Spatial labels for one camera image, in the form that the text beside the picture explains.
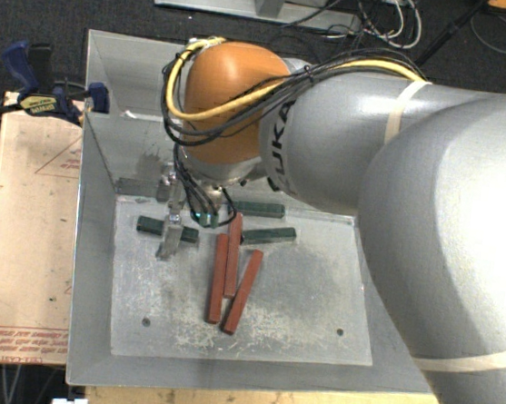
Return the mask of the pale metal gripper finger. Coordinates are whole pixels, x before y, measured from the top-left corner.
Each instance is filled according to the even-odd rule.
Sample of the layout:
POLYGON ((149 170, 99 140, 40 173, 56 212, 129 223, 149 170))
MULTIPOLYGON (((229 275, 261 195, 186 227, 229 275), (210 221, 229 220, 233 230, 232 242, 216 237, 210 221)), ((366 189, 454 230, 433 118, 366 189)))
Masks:
POLYGON ((173 172, 162 174, 160 181, 158 182, 157 185, 155 199, 158 202, 168 203, 172 195, 174 183, 175 183, 175 175, 173 174, 173 172))
POLYGON ((156 253, 157 259, 169 260, 176 254, 183 231, 182 217, 178 213, 168 214, 164 219, 162 240, 156 253))

